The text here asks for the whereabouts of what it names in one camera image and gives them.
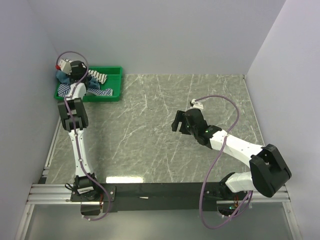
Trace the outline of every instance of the cable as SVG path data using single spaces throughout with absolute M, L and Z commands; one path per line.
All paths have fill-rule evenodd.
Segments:
M 73 186 L 71 186 L 69 183 L 66 183 L 66 184 L 64 185 L 64 187 L 65 187 L 66 189 L 70 190 L 71 192 L 74 192 L 74 193 L 76 193 L 77 195 L 79 195 L 78 191 L 77 191 Z
M 84 164 L 82 162 L 82 158 L 81 158 L 81 152 L 80 152 L 80 146 L 79 146 L 79 140 L 78 140 L 78 134 L 77 134 L 77 125 L 76 125 L 76 119 L 75 117 L 73 116 L 72 114 L 72 111 L 69 107 L 69 104 L 68 104 L 68 100 L 69 98 L 72 98 L 74 93 L 75 93 L 75 90 L 77 88 L 77 86 L 86 78 L 86 76 L 88 75 L 88 72 L 89 72 L 89 64 L 88 64 L 88 61 L 87 59 L 80 53 L 76 52 L 76 51 L 65 51 L 63 53 L 61 53 L 58 58 L 56 59 L 56 64 L 58 64 L 59 62 L 59 59 L 61 58 L 62 55 L 66 54 L 66 53 L 74 53 L 74 54 L 77 54 L 77 55 L 80 55 L 81 57 L 83 57 L 84 61 L 85 61 L 85 66 L 86 66 L 86 71 L 85 71 L 85 74 L 83 75 L 83 77 L 75 84 L 75 87 L 73 88 L 72 92 L 71 92 L 71 95 L 70 96 L 66 96 L 64 97 L 64 104 L 65 104 L 65 107 L 70 115 L 70 118 L 72 120 L 72 123 L 73 123 L 73 130 L 74 130 L 74 138 L 75 138 L 75 145 L 76 145 L 76 150 L 77 150 L 77 153 L 78 153 L 78 161 L 80 162 L 80 166 L 81 166 L 81 169 L 83 171 L 83 173 L 86 175 L 86 177 L 88 179 L 90 179 L 92 182 L 94 182 L 96 185 L 98 185 L 103 191 L 104 193 L 106 194 L 107 198 L 108 198 L 108 208 L 106 210 L 106 212 L 100 216 L 100 217 L 97 217 L 97 218 L 89 218 L 87 216 L 83 216 L 85 219 L 89 220 L 89 221 L 98 221 L 100 219 L 103 219 L 107 214 L 108 212 L 110 211 L 110 207 L 111 207 L 111 199 L 110 199 L 110 195 L 109 193 L 107 192 L 107 190 L 100 184 L 98 183 L 95 179 L 93 179 L 85 170 L 85 167 L 84 167 Z
M 222 144 L 222 147 L 218 153 L 218 155 L 215 157 L 213 163 L 211 164 L 208 172 L 206 173 L 205 177 L 204 177 L 204 180 L 203 180 L 203 184 L 202 184 L 202 187 L 201 187 L 201 192 L 200 192 L 200 199 L 199 199 L 199 215 L 200 215 L 200 219 L 201 219 L 201 222 L 203 223 L 203 225 L 208 228 L 208 229 L 218 229 L 218 228 L 221 228 L 222 226 L 224 226 L 226 223 L 230 222 L 232 218 L 235 217 L 235 215 L 237 214 L 237 212 L 239 212 L 239 210 L 241 209 L 242 205 L 245 203 L 245 201 L 249 198 L 248 200 L 248 203 L 246 204 L 246 206 L 244 207 L 244 209 L 239 213 L 237 214 L 237 216 L 241 215 L 249 206 L 249 203 L 252 199 L 252 194 L 253 192 L 252 191 L 249 191 L 247 193 L 247 195 L 244 197 L 244 199 L 241 201 L 241 203 L 239 204 L 239 206 L 235 209 L 235 211 L 231 214 L 230 217 L 228 217 L 228 219 L 226 221 L 224 221 L 223 223 L 217 225 L 217 226 L 210 226 L 209 224 L 206 223 L 206 220 L 205 220 L 205 217 L 204 217 L 204 212 L 202 210 L 202 207 L 203 207 L 203 200 L 204 200 L 204 193 L 205 193 L 205 188 L 206 188 L 206 184 L 207 184 L 207 181 L 208 181 L 208 177 L 214 167 L 214 165 L 216 164 L 216 162 L 218 161 L 218 159 L 221 157 L 224 149 L 225 149 L 225 146 L 227 144 L 227 137 L 228 137 L 228 134 L 229 132 L 235 127 L 235 125 L 237 124 L 237 122 L 239 121 L 239 117 L 240 117 L 240 112 L 239 112 L 239 108 L 237 107 L 237 105 L 231 100 L 229 99 L 228 97 L 226 96 L 222 96 L 222 95 L 208 95 L 208 96 L 203 96 L 203 97 L 200 97 L 198 99 L 195 100 L 195 102 L 198 102 L 198 101 L 201 101 L 203 99 L 208 99 L 208 98 L 222 98 L 222 99 L 225 99 L 227 100 L 228 102 L 230 102 L 235 110 L 236 110 L 236 119 L 234 121 L 234 123 L 228 128 L 228 130 L 226 131 L 226 135 L 223 139 L 223 144 Z

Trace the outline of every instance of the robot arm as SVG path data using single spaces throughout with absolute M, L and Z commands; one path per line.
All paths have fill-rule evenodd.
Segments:
M 178 110 L 171 125 L 176 132 L 193 135 L 199 144 L 220 150 L 227 134 L 221 128 L 208 125 L 202 115 L 203 105 L 191 101 L 187 111 Z M 220 183 L 232 193 L 257 190 L 271 198 L 291 177 L 291 172 L 278 149 L 272 145 L 261 146 L 229 135 L 224 153 L 238 159 L 250 168 L 250 172 L 230 173 Z
M 68 131 L 75 160 L 75 179 L 72 191 L 80 196 L 84 196 L 86 199 L 94 200 L 100 195 L 99 188 L 85 174 L 86 172 L 90 177 L 96 179 L 93 168 L 87 158 L 86 133 L 89 122 L 82 101 L 87 92 L 87 87 L 85 83 L 79 82 L 85 75 L 87 68 L 81 61 L 67 62 L 63 59 L 59 61 L 56 68 L 69 75 L 70 82 L 73 83 L 70 86 L 70 92 L 65 97 L 65 100 L 75 119 L 76 129 L 74 129 L 74 123 L 65 101 L 58 102 L 61 123 L 63 128 Z

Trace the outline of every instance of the green tray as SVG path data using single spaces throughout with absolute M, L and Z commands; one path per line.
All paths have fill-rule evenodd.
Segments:
M 112 96 L 84 96 L 83 102 L 117 102 L 120 100 L 121 95 L 121 81 L 122 81 L 122 67 L 121 66 L 92 66 L 90 70 L 95 70 L 101 74 L 107 74 L 107 79 L 104 84 L 100 84 L 101 90 L 112 89 Z M 58 88 L 60 82 L 57 84 L 54 98 L 63 100 L 64 98 L 58 96 Z

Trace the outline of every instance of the marble tabletop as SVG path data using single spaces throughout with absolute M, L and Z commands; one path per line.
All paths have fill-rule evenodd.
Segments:
M 231 134 L 263 144 L 261 132 L 242 75 L 128 74 L 118 102 L 84 103 L 89 119 L 87 152 L 97 179 L 108 182 L 201 182 L 217 151 L 194 137 L 172 132 L 177 110 L 185 111 L 192 99 L 219 94 L 232 99 L 240 110 Z M 227 129 L 236 119 L 235 108 L 220 98 L 202 101 L 209 125 Z M 46 184 L 73 183 L 75 159 L 71 140 L 60 125 Z M 223 154 L 209 181 L 230 172 L 249 171 L 242 162 Z

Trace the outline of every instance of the white enclosure wall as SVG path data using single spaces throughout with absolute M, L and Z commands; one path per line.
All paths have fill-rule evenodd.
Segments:
M 126 73 L 246 74 L 285 0 L 29 0 L 58 52 Z
M 0 239 L 14 238 L 58 120 L 57 53 L 25 0 L 0 7 Z
M 279 147 L 306 240 L 320 239 L 320 1 L 287 0 L 247 75 L 266 142 Z

